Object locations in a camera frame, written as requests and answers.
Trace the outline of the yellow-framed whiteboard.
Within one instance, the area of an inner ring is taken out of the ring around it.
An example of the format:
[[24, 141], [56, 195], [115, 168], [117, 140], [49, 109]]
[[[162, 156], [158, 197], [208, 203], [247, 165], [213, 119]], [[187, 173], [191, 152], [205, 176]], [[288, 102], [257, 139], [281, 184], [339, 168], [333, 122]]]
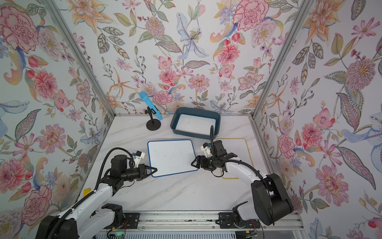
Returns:
[[250, 150], [246, 139], [244, 138], [219, 138], [227, 151], [227, 153], [234, 153], [237, 155], [236, 160], [241, 160], [254, 167]]

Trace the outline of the blue-framed whiteboard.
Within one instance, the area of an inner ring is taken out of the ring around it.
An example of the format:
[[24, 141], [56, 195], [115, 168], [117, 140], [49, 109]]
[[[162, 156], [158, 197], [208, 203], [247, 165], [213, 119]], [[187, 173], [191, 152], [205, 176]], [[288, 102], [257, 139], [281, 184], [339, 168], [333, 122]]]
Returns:
[[149, 141], [147, 147], [154, 178], [198, 170], [191, 166], [196, 154], [190, 139]]
[[209, 135], [211, 126], [215, 126], [216, 120], [198, 116], [181, 115], [175, 130], [194, 134]]

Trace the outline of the teal plastic storage box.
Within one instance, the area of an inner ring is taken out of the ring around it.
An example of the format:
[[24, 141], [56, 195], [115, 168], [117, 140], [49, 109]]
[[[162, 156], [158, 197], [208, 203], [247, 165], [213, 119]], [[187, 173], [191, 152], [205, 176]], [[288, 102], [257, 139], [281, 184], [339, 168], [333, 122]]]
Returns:
[[217, 137], [220, 130], [221, 115], [214, 111], [208, 111], [195, 108], [178, 108], [170, 128], [174, 134], [210, 139], [210, 129], [213, 126], [213, 139]]

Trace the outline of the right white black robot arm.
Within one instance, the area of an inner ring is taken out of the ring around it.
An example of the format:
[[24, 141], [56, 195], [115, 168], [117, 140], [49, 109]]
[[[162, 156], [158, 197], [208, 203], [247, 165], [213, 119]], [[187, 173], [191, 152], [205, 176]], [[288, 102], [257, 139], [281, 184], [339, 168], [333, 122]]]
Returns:
[[222, 141], [214, 140], [214, 127], [210, 128], [210, 142], [203, 144], [204, 155], [198, 155], [191, 163], [192, 167], [214, 172], [232, 174], [251, 188], [252, 202], [243, 202], [232, 208], [232, 212], [223, 216], [219, 224], [227, 221], [228, 226], [243, 228], [246, 222], [257, 220], [264, 225], [274, 225], [294, 211], [291, 198], [277, 174], [263, 174], [250, 164], [238, 160], [235, 153], [227, 153]]

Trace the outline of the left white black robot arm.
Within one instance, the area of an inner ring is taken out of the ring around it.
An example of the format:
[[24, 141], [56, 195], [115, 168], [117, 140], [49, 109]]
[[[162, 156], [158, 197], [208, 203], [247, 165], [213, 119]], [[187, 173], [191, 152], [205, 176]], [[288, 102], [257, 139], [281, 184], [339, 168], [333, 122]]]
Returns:
[[73, 206], [57, 216], [45, 217], [36, 234], [38, 239], [90, 239], [103, 229], [110, 232], [136, 223], [137, 216], [126, 216], [121, 205], [109, 203], [125, 182], [142, 181], [157, 172], [157, 168], [136, 163], [143, 156], [126, 149], [111, 159], [105, 170], [107, 158], [101, 164], [95, 188]]

